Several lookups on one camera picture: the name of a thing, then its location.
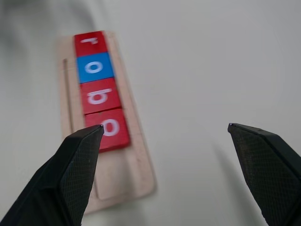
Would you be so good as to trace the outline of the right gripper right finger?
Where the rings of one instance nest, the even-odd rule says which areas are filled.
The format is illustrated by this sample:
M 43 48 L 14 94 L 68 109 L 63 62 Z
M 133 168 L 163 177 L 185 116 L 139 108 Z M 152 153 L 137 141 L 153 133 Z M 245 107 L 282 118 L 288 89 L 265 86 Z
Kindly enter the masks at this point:
M 301 224 L 301 157 L 277 134 L 230 123 L 245 182 L 269 226 Z

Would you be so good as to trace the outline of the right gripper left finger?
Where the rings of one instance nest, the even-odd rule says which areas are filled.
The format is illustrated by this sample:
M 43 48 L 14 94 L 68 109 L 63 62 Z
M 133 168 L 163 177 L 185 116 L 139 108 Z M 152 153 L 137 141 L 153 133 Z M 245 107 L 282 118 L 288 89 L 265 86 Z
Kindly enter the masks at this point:
M 92 190 L 102 125 L 67 136 L 32 176 L 0 224 L 80 226 Z

